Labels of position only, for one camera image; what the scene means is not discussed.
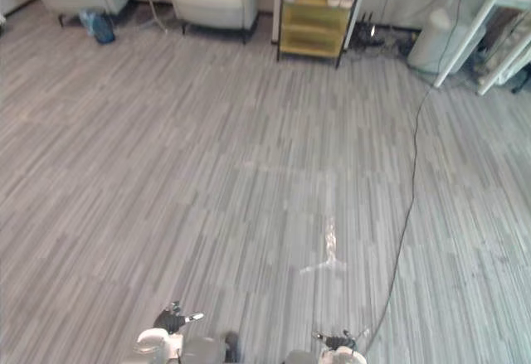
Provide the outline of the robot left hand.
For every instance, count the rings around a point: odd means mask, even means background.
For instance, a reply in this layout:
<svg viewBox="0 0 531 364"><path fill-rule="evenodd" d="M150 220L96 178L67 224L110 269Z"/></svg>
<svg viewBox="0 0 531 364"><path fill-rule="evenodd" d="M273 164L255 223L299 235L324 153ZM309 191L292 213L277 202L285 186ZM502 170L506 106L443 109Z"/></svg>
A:
<svg viewBox="0 0 531 364"><path fill-rule="evenodd" d="M168 334L174 334L188 323L203 319L204 313L195 312L189 315L181 313L180 302L171 302L154 320L153 328L161 328Z"/></svg>

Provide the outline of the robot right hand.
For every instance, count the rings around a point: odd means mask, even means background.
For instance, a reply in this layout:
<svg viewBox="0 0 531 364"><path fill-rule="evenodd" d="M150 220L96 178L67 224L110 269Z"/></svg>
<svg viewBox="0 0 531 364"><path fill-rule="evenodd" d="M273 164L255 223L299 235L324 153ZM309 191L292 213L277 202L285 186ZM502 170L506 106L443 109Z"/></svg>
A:
<svg viewBox="0 0 531 364"><path fill-rule="evenodd" d="M332 350L337 350L340 347L347 347L354 351L357 350L356 340L346 329L343 330L343 335L339 336L325 335L321 332L313 331L312 338L322 342L325 346Z"/></svg>

